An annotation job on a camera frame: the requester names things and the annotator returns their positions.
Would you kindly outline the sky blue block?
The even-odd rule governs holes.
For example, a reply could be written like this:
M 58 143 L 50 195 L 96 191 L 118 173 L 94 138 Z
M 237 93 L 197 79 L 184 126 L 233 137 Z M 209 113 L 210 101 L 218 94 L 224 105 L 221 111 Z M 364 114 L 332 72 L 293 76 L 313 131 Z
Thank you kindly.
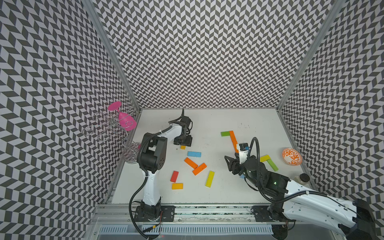
M 188 157 L 193 157 L 193 158 L 201 158 L 202 157 L 202 153 L 201 152 L 191 152 L 191 151 L 188 151 L 187 156 Z

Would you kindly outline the yellow block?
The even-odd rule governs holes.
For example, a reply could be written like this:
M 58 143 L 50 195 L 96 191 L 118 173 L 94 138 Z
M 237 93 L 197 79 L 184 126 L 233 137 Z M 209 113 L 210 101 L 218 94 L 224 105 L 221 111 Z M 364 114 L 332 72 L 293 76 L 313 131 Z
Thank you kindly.
M 215 176 L 215 172 L 209 171 L 209 174 L 208 174 L 208 177 L 207 177 L 207 180 L 206 180 L 206 183 L 205 183 L 205 186 L 207 188 L 210 188 L 212 186 L 214 176 Z
M 263 163 L 263 162 L 266 162 L 266 161 L 268 161 L 270 159 L 271 159 L 271 157 L 269 155 L 261 156 L 260 157 L 260 162 Z

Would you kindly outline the light green block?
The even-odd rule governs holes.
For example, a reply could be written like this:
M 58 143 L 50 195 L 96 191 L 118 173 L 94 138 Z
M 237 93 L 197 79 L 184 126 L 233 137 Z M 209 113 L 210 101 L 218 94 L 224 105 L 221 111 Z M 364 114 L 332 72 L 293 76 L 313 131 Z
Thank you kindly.
M 267 160 L 267 163 L 271 166 L 271 168 L 272 168 L 275 172 L 277 172 L 277 171 L 279 170 L 279 168 L 276 166 L 276 164 L 275 164 L 271 159 Z

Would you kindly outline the yellow-orange block bottom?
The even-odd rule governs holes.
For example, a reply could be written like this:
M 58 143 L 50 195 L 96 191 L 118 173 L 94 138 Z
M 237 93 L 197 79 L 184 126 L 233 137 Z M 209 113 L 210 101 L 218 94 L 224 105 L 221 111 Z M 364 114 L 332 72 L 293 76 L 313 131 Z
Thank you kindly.
M 183 183 L 173 183 L 172 190 L 182 190 L 184 188 Z

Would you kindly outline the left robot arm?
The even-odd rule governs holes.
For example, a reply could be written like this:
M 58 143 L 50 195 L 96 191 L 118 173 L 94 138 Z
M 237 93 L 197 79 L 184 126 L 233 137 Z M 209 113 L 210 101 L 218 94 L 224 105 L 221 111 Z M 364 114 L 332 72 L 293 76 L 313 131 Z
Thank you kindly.
M 191 130 L 193 121 L 184 115 L 169 121 L 169 126 L 157 133 L 146 133 L 143 136 L 141 147 L 137 155 L 137 163 L 144 175 L 144 182 L 133 193 L 130 204 L 136 195 L 144 191 L 143 199 L 136 208 L 137 219 L 157 219 L 161 215 L 161 196 L 158 184 L 158 171 L 162 169 L 166 161 L 168 143 L 174 145 L 192 145 Z

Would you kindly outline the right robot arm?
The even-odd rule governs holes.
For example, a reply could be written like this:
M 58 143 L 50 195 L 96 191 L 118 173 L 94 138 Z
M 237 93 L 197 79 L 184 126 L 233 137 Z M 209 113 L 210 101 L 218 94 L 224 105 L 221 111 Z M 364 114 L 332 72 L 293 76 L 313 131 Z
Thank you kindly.
M 268 171 L 256 156 L 243 163 L 239 157 L 226 156 L 225 161 L 233 175 L 243 175 L 249 186 L 270 203 L 267 210 L 272 220 L 318 225 L 348 240 L 378 239 L 373 211 L 366 201 L 338 199 L 305 187 Z

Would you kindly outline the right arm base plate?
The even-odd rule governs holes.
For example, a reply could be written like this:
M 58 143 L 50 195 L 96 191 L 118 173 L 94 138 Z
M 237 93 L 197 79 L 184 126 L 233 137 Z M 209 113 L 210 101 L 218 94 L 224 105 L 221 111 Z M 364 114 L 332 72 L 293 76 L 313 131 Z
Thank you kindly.
M 286 218 L 281 211 L 271 206 L 252 206 L 251 213 L 256 222 L 285 222 Z

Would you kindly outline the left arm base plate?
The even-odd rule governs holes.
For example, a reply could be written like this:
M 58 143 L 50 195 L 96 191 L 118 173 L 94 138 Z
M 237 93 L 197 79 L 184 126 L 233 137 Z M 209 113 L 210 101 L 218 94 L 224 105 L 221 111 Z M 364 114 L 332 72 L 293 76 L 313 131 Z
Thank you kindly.
M 136 208 L 134 220 L 136 222 L 173 222 L 175 206 L 149 206 L 143 205 Z

